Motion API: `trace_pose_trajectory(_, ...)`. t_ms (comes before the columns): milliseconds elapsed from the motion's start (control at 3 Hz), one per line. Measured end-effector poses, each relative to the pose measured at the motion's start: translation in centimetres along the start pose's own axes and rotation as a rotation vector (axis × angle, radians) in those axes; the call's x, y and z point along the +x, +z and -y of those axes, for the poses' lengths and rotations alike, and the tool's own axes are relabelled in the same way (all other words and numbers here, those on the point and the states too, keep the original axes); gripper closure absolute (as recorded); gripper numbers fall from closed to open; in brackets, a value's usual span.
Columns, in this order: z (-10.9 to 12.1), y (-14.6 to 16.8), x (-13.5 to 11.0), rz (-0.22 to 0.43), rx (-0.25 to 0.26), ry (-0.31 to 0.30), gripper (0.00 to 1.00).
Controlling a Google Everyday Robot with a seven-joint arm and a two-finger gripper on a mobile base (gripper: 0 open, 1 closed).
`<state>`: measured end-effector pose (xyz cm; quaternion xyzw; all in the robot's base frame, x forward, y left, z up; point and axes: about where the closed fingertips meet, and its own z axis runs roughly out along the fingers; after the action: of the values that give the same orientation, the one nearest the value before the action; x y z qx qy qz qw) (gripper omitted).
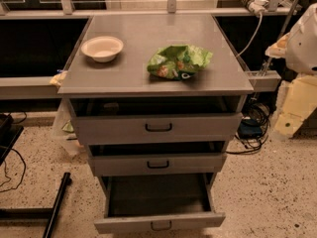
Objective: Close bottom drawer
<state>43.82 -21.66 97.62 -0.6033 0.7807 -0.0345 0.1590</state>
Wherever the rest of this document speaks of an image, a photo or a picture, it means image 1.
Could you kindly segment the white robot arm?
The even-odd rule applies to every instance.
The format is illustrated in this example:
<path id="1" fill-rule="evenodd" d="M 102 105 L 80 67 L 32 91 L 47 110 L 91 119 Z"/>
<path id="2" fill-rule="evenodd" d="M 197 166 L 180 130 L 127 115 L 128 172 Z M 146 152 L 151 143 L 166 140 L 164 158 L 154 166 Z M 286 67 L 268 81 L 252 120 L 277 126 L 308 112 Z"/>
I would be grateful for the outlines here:
<path id="1" fill-rule="evenodd" d="M 277 115 L 274 130 L 292 137 L 317 108 L 317 4 L 308 7 L 291 30 L 268 47 L 265 54 L 285 59 L 297 76 L 288 90 Z"/>

